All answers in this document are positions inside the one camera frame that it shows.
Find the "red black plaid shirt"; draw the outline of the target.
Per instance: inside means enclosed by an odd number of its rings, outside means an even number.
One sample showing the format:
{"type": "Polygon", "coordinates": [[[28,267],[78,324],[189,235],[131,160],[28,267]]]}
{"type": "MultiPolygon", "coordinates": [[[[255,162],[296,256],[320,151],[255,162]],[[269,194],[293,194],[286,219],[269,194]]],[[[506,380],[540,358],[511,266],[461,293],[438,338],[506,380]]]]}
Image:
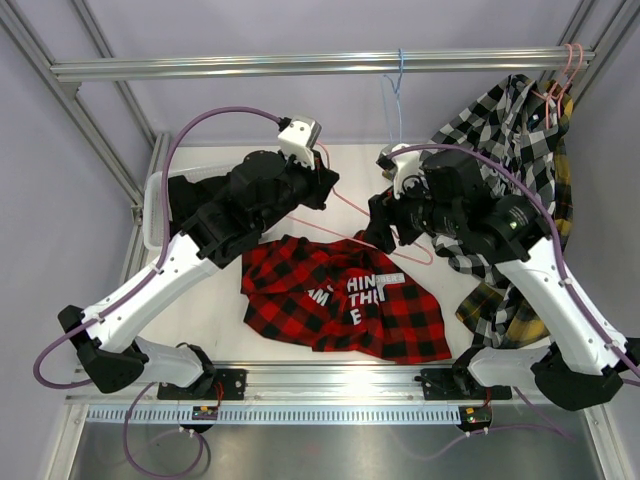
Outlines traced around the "red black plaid shirt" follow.
{"type": "Polygon", "coordinates": [[[451,357],[435,296],[376,249],[285,235],[241,264],[244,322],[266,339],[398,364],[451,357]]]}

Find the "black polo shirt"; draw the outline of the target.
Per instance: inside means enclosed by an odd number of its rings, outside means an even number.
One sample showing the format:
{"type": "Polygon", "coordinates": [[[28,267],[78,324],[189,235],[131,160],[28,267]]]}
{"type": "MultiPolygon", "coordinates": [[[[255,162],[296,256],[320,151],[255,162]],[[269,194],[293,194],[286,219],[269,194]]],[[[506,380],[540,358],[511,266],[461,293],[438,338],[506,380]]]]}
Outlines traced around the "black polo shirt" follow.
{"type": "Polygon", "coordinates": [[[168,180],[171,221],[180,227],[206,203],[226,197],[230,174],[190,182],[184,175],[168,180]]]}

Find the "white plastic basket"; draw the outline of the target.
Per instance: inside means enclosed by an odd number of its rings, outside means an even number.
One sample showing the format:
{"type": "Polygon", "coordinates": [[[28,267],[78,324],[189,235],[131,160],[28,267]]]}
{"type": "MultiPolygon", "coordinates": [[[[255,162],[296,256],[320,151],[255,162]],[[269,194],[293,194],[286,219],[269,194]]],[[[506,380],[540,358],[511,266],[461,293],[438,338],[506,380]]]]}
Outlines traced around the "white plastic basket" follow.
{"type": "MultiPolygon", "coordinates": [[[[199,166],[170,171],[169,177],[184,176],[189,182],[223,176],[229,173],[233,165],[199,166]]],[[[144,191],[142,212],[143,243],[150,252],[159,252],[164,238],[164,220],[161,201],[162,172],[153,173],[147,180],[144,191]]]]}

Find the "light blue wire hanger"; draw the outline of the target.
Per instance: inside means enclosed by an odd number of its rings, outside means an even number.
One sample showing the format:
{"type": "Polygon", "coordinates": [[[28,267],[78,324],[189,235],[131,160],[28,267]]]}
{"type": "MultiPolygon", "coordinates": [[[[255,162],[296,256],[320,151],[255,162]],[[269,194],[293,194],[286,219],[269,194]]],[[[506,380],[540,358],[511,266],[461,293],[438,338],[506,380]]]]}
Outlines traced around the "light blue wire hanger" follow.
{"type": "Polygon", "coordinates": [[[401,143],[404,138],[404,122],[402,111],[402,82],[405,71],[405,51],[398,49],[398,68],[397,75],[392,77],[390,74],[384,74],[380,80],[382,105],[385,118],[385,124],[391,143],[401,143]],[[397,126],[391,124],[390,110],[387,102],[386,90],[393,95],[397,126]]]}

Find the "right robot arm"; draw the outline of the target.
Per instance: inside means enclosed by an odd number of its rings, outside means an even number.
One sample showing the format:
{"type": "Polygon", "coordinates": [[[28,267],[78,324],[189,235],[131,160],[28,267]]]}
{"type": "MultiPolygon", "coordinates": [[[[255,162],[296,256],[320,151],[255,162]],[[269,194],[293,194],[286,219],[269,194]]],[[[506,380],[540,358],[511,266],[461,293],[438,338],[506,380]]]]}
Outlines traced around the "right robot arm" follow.
{"type": "Polygon", "coordinates": [[[549,346],[472,346],[453,364],[462,396],[485,388],[537,389],[568,411],[610,402],[639,371],[639,341],[598,310],[563,258],[555,222],[500,163],[464,147],[419,144],[382,150],[393,184],[369,200],[364,238],[386,254],[424,233],[447,234],[482,256],[524,296],[551,334],[549,346]]]}

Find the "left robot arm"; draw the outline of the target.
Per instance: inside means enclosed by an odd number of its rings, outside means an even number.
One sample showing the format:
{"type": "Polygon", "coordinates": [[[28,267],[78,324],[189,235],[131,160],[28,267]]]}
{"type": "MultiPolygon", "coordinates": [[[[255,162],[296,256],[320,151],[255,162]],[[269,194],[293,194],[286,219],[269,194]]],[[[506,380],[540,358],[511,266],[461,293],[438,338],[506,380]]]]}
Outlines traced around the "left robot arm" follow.
{"type": "Polygon", "coordinates": [[[196,345],[171,347],[141,337],[144,327],[200,281],[259,243],[264,232],[303,205],[323,210],[337,172],[259,150],[222,176],[168,181],[176,229],[165,253],[101,302],[58,315],[90,382],[104,394],[141,382],[167,383],[194,399],[208,396],[216,369],[196,345]]]}

